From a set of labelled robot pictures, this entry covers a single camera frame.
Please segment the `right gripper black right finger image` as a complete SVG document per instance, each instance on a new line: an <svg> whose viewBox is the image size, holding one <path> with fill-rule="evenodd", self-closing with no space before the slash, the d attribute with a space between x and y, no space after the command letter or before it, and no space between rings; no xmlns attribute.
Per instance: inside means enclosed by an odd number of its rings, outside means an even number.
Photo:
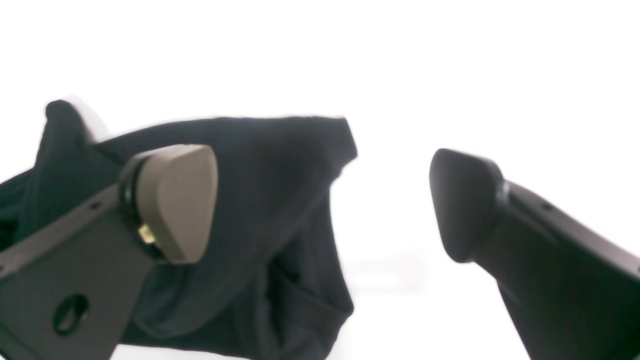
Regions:
<svg viewBox="0 0 640 360"><path fill-rule="evenodd" d="M637 360L640 260L503 177L441 148L429 185L449 257L496 281L531 360Z"/></svg>

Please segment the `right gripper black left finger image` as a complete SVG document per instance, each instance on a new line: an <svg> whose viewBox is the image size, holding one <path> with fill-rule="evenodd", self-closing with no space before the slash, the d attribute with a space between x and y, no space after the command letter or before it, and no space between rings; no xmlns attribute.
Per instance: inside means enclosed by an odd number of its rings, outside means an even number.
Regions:
<svg viewBox="0 0 640 360"><path fill-rule="evenodd" d="M3 360L109 360L157 264L195 264L210 240L217 158L143 152L121 179L1 253Z"/></svg>

